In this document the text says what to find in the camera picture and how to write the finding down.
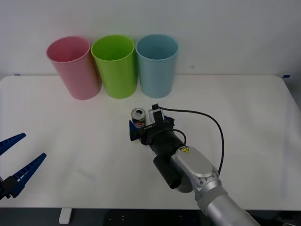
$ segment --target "yellow warning label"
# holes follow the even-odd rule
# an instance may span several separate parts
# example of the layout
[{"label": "yellow warning label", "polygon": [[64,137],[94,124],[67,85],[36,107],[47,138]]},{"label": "yellow warning label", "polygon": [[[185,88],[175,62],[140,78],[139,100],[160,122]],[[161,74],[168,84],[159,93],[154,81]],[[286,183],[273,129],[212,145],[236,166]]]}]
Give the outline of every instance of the yellow warning label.
[{"label": "yellow warning label", "polygon": [[189,154],[189,148],[188,147],[182,147],[182,148],[180,148],[180,150],[182,152],[185,152],[185,153]]}]

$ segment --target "pink cup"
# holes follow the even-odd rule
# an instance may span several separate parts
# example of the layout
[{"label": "pink cup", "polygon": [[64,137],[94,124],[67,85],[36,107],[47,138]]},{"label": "pink cup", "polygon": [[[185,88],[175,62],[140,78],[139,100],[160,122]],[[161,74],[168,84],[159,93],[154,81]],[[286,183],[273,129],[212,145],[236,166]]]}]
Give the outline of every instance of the pink cup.
[{"label": "pink cup", "polygon": [[71,96],[78,100],[94,97],[101,88],[90,47],[87,39],[68,36],[53,42],[46,51]]}]

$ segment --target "light blue cup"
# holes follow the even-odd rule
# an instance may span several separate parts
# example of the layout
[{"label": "light blue cup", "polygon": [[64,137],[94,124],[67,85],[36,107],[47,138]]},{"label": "light blue cup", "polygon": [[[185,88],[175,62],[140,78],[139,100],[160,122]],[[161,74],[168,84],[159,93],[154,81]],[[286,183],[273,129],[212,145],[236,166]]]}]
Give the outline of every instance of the light blue cup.
[{"label": "light blue cup", "polygon": [[136,52],[142,92],[151,98],[167,96],[174,80],[177,42],[167,35],[152,34],[136,43]]}]

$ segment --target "soda can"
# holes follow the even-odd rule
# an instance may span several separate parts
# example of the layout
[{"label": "soda can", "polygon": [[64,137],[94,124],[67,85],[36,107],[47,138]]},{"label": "soda can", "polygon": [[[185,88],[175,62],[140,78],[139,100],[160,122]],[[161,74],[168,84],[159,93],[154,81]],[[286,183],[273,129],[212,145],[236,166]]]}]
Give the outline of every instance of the soda can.
[{"label": "soda can", "polygon": [[145,126],[145,111],[142,108],[132,110],[132,121],[136,128]]}]

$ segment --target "cup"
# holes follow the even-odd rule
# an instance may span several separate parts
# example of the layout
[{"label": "cup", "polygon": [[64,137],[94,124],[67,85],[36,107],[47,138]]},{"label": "cup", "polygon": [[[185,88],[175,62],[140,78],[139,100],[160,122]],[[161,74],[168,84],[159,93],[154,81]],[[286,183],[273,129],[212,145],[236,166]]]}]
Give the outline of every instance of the cup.
[{"label": "cup", "polygon": [[87,39],[80,36],[58,39],[46,53],[72,97],[86,100],[98,94],[101,81]]},{"label": "cup", "polygon": [[163,34],[152,34],[136,43],[142,92],[151,98],[167,96],[172,89],[177,42]]},{"label": "cup", "polygon": [[113,98],[129,97],[136,90],[134,49],[133,41],[122,35],[105,36],[92,45],[104,88]]}]

